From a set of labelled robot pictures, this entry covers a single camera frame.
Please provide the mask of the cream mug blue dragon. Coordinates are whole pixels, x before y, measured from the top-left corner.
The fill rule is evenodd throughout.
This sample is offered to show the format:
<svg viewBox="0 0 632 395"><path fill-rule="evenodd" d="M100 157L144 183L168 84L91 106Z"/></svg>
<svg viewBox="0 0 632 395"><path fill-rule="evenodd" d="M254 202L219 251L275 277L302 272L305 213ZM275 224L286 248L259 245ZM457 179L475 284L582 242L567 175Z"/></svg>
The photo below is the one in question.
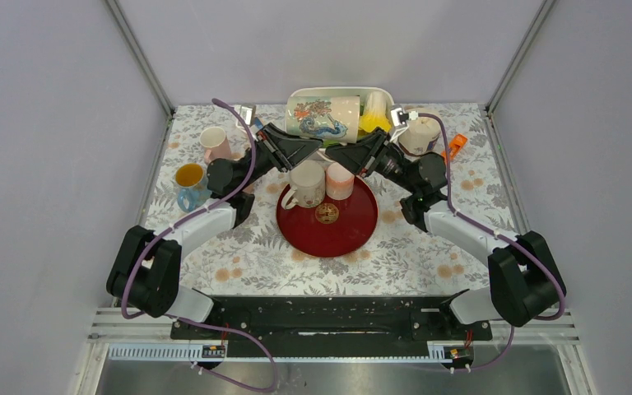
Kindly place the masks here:
<svg viewBox="0 0 632 395"><path fill-rule="evenodd" d="M354 143L359 121L357 95L294 96L286 105L286 132L294 136Z"/></svg>

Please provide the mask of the pink faceted mug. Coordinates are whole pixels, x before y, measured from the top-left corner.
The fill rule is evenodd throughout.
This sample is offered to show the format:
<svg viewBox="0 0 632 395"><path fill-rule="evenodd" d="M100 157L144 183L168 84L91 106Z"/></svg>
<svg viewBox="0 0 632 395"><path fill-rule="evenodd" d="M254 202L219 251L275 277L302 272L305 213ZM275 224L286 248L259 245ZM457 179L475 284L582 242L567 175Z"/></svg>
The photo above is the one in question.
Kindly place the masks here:
<svg viewBox="0 0 632 395"><path fill-rule="evenodd" d="M216 159L231 159L232 151L224 128L209 127L200 134L200 144L204 148L204 161L210 164Z"/></svg>

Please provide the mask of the blue glazed mug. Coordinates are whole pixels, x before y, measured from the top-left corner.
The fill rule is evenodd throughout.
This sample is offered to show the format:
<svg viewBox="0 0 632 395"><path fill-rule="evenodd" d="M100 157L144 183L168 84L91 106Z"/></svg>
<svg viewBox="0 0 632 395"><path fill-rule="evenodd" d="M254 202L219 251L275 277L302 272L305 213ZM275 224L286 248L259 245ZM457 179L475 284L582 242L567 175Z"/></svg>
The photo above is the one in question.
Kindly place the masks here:
<svg viewBox="0 0 632 395"><path fill-rule="evenodd" d="M205 170L200 164L182 165L176 170L174 181L179 187L176 202L185 213L203 206L211 196L211 192L207 189Z"/></svg>

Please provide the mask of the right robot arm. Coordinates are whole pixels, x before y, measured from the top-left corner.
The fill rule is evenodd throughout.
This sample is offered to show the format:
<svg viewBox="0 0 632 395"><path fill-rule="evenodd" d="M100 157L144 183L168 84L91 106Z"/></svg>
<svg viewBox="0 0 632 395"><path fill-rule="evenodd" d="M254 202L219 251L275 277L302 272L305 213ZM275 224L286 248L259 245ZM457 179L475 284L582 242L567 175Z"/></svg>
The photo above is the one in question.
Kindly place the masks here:
<svg viewBox="0 0 632 395"><path fill-rule="evenodd" d="M486 264L489 285L456 294L439 316L446 337L459 339L480 321L502 319L522 327L533 319L550 321L564 314L565 285L546 240L534 231L514 235L492 228L456 209L441 155L408 160L380 130L356 144L330 146L325 153L352 174L376 172L407 190L401 209L409 224Z"/></svg>

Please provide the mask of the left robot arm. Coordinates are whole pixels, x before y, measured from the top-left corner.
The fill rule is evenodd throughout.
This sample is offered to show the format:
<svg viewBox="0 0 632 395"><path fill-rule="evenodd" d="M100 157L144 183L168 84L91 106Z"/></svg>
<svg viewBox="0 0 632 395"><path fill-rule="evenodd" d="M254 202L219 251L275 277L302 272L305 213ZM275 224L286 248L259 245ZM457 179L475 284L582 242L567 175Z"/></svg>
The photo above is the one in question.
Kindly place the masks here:
<svg viewBox="0 0 632 395"><path fill-rule="evenodd" d="M215 159L207 167L211 197L165 230L130 228L109 273L106 291L153 318L191 320L204 338L222 327L214 301L179 284L181 262L216 235L232 230L249 216L254 195L245 188L272 169L292 170L321 148L318 139L294 137L269 123L249 134L250 148L238 160Z"/></svg>

